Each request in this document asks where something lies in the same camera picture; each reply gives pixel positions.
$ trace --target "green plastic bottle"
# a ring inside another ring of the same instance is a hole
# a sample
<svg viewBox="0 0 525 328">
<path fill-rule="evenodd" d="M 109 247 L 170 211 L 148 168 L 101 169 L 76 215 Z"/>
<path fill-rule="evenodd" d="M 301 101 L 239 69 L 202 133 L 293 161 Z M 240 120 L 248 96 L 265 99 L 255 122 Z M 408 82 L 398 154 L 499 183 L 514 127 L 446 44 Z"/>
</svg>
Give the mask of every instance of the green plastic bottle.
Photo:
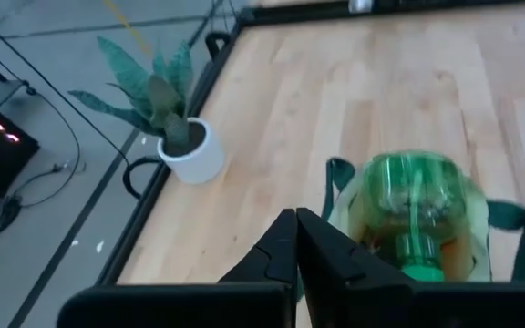
<svg viewBox="0 0 525 328">
<path fill-rule="evenodd" d="M 440 245 L 468 226 L 458 167 L 425 151 L 383 154 L 366 164 L 361 188 L 374 246 L 413 279 L 444 281 Z"/>
</svg>

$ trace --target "metal frame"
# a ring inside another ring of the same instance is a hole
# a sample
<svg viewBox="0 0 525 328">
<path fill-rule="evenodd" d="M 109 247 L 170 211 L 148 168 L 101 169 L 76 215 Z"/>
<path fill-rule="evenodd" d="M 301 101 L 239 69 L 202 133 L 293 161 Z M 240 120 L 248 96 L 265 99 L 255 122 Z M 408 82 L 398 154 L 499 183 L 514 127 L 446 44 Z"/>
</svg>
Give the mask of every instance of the metal frame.
<svg viewBox="0 0 525 328">
<path fill-rule="evenodd" d="M 211 90 L 216 84 L 228 60 L 236 40 L 242 31 L 253 26 L 267 26 L 279 24 L 297 24 L 311 21 L 332 19 L 361 18 L 363 16 L 393 15 L 409 12 L 423 12 L 439 9 L 462 8 L 479 5 L 500 5 L 525 3 L 525 0 L 436 0 L 427 2 L 403 2 L 402 0 L 376 0 L 370 13 L 350 13 L 347 1 L 283 5 L 276 7 L 244 8 L 236 19 L 233 30 L 227 34 L 222 32 L 210 33 L 205 42 L 212 61 L 206 66 L 201 75 L 190 102 L 190 113 L 198 116 Z M 159 197 L 163 185 L 170 175 L 167 166 L 160 163 L 143 192 L 136 209 L 133 211 L 125 230 L 108 258 L 96 285 L 111 285 L 117 283 L 129 255 L 135 247 L 137 238 L 141 234 L 145 223 Z"/>
</svg>

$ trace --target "snake plant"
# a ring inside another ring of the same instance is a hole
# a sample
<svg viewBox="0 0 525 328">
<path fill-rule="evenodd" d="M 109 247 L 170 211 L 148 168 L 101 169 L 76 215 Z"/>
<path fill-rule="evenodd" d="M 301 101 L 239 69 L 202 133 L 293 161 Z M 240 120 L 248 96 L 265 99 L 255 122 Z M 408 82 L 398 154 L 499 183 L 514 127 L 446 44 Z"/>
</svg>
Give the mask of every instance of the snake plant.
<svg viewBox="0 0 525 328">
<path fill-rule="evenodd" d="M 116 108 L 87 91 L 72 90 L 68 94 L 92 110 L 123 119 L 147 134 L 165 138 L 168 143 L 187 144 L 190 130 L 186 96 L 192 79 L 190 47 L 182 43 L 167 65 L 161 52 L 156 52 L 153 73 L 149 74 L 112 41 L 98 36 L 98 46 L 117 80 L 116 84 L 108 84 L 121 90 L 133 109 Z"/>
</svg>

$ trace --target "white pot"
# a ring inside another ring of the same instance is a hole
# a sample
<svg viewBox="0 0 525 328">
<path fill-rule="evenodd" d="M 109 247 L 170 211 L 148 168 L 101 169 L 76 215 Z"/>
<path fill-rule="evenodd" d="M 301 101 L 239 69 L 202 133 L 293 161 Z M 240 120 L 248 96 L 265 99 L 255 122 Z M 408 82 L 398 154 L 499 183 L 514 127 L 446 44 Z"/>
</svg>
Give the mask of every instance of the white pot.
<svg viewBox="0 0 525 328">
<path fill-rule="evenodd" d="M 163 138 L 160 138 L 157 143 L 157 152 L 180 180 L 198 184 L 214 178 L 222 170 L 224 152 L 220 141 L 214 136 L 206 121 L 200 118 L 188 118 L 188 121 L 201 124 L 206 130 L 202 143 L 189 154 L 171 157 L 163 152 Z"/>
</svg>

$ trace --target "gray floor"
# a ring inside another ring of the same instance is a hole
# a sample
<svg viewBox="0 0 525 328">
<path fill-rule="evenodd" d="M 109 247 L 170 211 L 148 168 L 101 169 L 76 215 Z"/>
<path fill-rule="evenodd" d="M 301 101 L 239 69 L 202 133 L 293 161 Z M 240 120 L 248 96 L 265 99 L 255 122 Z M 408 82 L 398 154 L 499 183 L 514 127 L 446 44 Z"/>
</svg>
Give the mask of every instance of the gray floor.
<svg viewBox="0 0 525 328">
<path fill-rule="evenodd" d="M 188 17 L 183 23 L 152 24 L 137 28 L 146 41 L 152 45 L 159 43 L 166 55 L 171 54 L 182 39 L 189 38 L 197 30 L 202 22 L 201 16 L 211 8 L 211 0 L 114 2 L 130 21 Z M 247 1 L 233 2 L 238 8 Z M 146 67 L 149 66 L 150 59 L 141 53 L 125 29 L 78 33 L 66 31 L 71 28 L 82 30 L 83 27 L 117 24 L 118 20 L 102 4 L 102 1 L 88 0 L 0 1 L 0 32 L 10 36 L 24 35 L 10 42 L 62 92 L 74 88 L 85 89 L 114 105 L 125 107 L 128 102 L 123 95 L 105 85 L 105 82 L 113 81 L 114 78 L 97 49 L 96 35 L 116 41 Z M 224 30 L 223 22 L 222 19 L 216 19 L 213 22 L 214 27 Z M 229 18 L 227 25 L 231 28 L 233 19 Z M 65 31 L 48 36 L 29 36 L 55 30 Z M 192 58 L 198 75 L 209 60 L 203 42 L 200 41 L 192 49 Z M 22 210 L 17 221 L 0 234 L 0 327 L 6 327 L 16 317 L 26 296 L 117 153 L 1 41 L 0 59 L 20 77 L 29 80 L 39 93 L 50 99 L 67 117 L 80 141 L 81 158 L 87 163 L 86 171 L 76 175 L 60 194 L 39 206 Z M 79 104 L 77 107 L 119 147 L 132 131 L 130 126 L 114 118 L 93 113 Z M 41 99 L 20 91 L 1 110 L 36 138 L 42 147 L 16 179 L 16 185 L 51 168 L 55 163 L 63 163 L 76 156 L 76 147 L 66 126 Z M 133 160 L 153 154 L 155 144 L 154 138 L 139 135 L 133 141 L 127 156 Z M 123 169 L 124 165 L 121 163 L 72 241 L 68 253 L 25 316 L 22 327 L 53 327 L 61 304 L 77 291 L 90 286 L 98 277 L 136 205 L 136 201 L 121 184 L 120 175 Z M 142 190 L 151 173 L 151 167 L 140 169 L 133 176 L 133 184 Z M 59 173 L 30 185 L 25 192 L 26 201 L 45 197 L 66 177 L 66 173 Z"/>
</svg>

